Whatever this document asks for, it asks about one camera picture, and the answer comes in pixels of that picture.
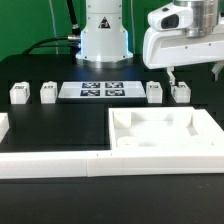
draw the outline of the small white block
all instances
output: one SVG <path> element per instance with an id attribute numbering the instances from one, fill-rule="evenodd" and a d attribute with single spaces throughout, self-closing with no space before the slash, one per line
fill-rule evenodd
<path id="1" fill-rule="evenodd" d="M 148 82 L 146 84 L 146 96 L 148 103 L 162 103 L 163 89 L 159 82 Z"/>
<path id="2" fill-rule="evenodd" d="M 0 143 L 9 130 L 8 114 L 0 113 Z"/>
<path id="3" fill-rule="evenodd" d="M 190 103 L 191 89 L 185 82 L 179 82 L 178 86 L 173 86 L 171 91 L 176 103 Z"/>
<path id="4" fill-rule="evenodd" d="M 129 111 L 115 111 L 114 112 L 114 126 L 115 128 L 130 128 L 131 127 L 131 112 Z"/>
<path id="5" fill-rule="evenodd" d="M 28 82 L 15 83 L 10 90 L 11 104 L 25 104 L 30 96 Z"/>
<path id="6" fill-rule="evenodd" d="M 58 88 L 56 82 L 45 82 L 40 90 L 42 104 L 53 104 L 56 102 Z"/>

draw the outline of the black cable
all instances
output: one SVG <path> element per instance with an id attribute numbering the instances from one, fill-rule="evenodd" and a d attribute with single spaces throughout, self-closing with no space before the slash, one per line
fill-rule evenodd
<path id="1" fill-rule="evenodd" d="M 72 0 L 66 0 L 66 1 L 67 1 L 71 23 L 72 23 L 72 34 L 79 36 L 81 34 L 81 30 L 79 28 L 79 25 L 76 19 L 73 2 Z"/>
<path id="2" fill-rule="evenodd" d="M 54 38 L 49 38 L 46 40 L 39 41 L 36 44 L 34 44 L 33 46 L 31 46 L 30 48 L 28 48 L 27 50 L 25 50 L 22 54 L 28 55 L 34 48 L 40 46 L 41 44 L 50 43 L 50 42 L 59 41 L 59 40 L 68 40 L 68 38 L 67 37 L 54 37 Z"/>

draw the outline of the white block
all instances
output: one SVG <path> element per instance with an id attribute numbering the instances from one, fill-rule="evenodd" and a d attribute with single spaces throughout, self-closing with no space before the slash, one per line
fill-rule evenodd
<path id="1" fill-rule="evenodd" d="M 122 110 L 114 112 L 114 125 L 116 128 L 129 128 L 131 126 L 131 112 Z"/>
<path id="2" fill-rule="evenodd" d="M 179 82 L 178 86 L 173 86 L 171 92 L 176 103 L 190 103 L 191 89 L 185 82 Z"/>
<path id="3" fill-rule="evenodd" d="M 0 113 L 0 143 L 9 130 L 8 114 Z"/>
<path id="4" fill-rule="evenodd" d="M 42 104 L 53 104 L 56 102 L 58 88 L 56 82 L 45 82 L 40 90 Z"/>
<path id="5" fill-rule="evenodd" d="M 117 176 L 123 174 L 122 153 L 87 151 L 87 176 Z"/>
<path id="6" fill-rule="evenodd" d="M 0 179 L 87 176 L 86 152 L 1 153 Z"/>
<path id="7" fill-rule="evenodd" d="M 147 82 L 146 84 L 146 96 L 148 103 L 162 103 L 163 101 L 163 89 L 159 82 Z"/>
<path id="8" fill-rule="evenodd" d="M 30 96 L 30 84 L 28 82 L 15 83 L 9 93 L 11 104 L 25 104 Z"/>

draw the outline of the cable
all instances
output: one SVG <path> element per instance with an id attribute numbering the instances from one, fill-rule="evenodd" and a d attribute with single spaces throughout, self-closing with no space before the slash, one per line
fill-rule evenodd
<path id="1" fill-rule="evenodd" d="M 51 10 L 51 18 L 52 18 L 52 24 L 53 24 L 53 31 L 54 31 L 54 37 L 57 37 L 57 30 L 56 30 L 56 21 L 55 21 L 55 14 L 54 14 L 54 8 L 52 0 L 49 0 L 50 10 Z"/>
<path id="2" fill-rule="evenodd" d="M 132 36 L 133 36 L 133 53 L 136 53 L 136 46 L 135 46 L 135 22 L 134 22 L 134 7 L 133 7 L 133 0 L 131 0 L 131 25 L 132 25 Z"/>
<path id="3" fill-rule="evenodd" d="M 79 36 L 81 34 L 81 30 L 79 28 L 79 25 L 76 19 L 72 0 L 67 0 L 67 6 L 68 6 L 69 15 L 70 15 L 70 20 L 72 23 L 72 34 Z"/>
<path id="4" fill-rule="evenodd" d="M 56 38 L 54 37 L 54 38 L 49 38 L 46 40 L 39 41 L 36 44 L 34 44 L 33 46 L 31 46 L 30 48 L 28 48 L 27 50 L 25 50 L 22 54 L 28 55 L 34 48 L 36 48 L 42 44 L 55 42 L 55 41 L 59 41 L 59 40 L 68 40 L 68 38 L 67 37 L 56 37 Z"/>

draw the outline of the black tabletop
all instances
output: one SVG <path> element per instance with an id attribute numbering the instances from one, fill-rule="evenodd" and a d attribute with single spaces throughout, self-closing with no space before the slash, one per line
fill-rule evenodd
<path id="1" fill-rule="evenodd" d="M 176 104 L 165 70 L 148 70 L 141 56 L 120 69 L 90 69 L 69 55 L 10 56 L 0 64 L 0 112 L 10 130 L 0 152 L 109 150 L 108 108 Z M 175 76 L 192 90 L 187 106 L 206 109 L 224 128 L 224 77 L 213 81 L 211 64 L 179 67 Z M 26 105 L 11 105 L 9 90 L 28 81 Z M 163 104 L 57 102 L 41 105 L 45 81 L 159 81 Z M 95 178 L 0 180 L 1 223 L 224 223 L 224 176 L 149 175 Z"/>

